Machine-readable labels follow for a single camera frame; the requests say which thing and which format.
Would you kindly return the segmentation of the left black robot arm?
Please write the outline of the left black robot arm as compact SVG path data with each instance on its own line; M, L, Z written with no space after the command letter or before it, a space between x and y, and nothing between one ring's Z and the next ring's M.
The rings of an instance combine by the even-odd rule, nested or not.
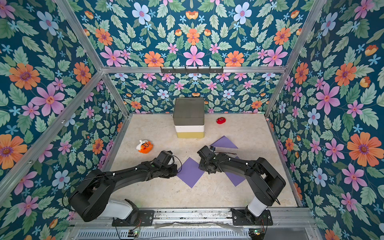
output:
M69 197L69 206L84 222L99 217L138 221L139 209L130 200L114 200L111 195L119 189L156 178L169 179L178 173L175 157L171 151L162 151L152 161L112 172L91 171Z

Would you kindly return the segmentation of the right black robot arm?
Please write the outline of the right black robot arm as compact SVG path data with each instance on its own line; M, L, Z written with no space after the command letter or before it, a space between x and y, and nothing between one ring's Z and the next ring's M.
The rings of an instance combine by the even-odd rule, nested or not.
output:
M247 205L246 215L259 217L268 207L280 203L278 196L286 181L265 158L241 160L224 152L215 152L207 146L201 148L198 155L201 158L200 170L208 174L232 173L247 180L255 197Z

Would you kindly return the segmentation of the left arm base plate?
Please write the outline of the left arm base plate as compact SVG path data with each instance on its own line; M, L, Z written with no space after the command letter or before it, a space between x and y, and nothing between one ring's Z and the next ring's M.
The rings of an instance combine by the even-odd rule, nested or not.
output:
M153 210L134 210L125 220L114 219L113 227L148 227L153 224L155 211Z

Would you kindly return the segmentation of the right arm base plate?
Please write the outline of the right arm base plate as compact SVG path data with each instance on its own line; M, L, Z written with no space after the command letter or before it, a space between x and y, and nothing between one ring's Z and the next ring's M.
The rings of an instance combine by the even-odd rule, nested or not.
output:
M252 214L247 208L231 208L234 226L272 226L271 212L266 209L259 216Z

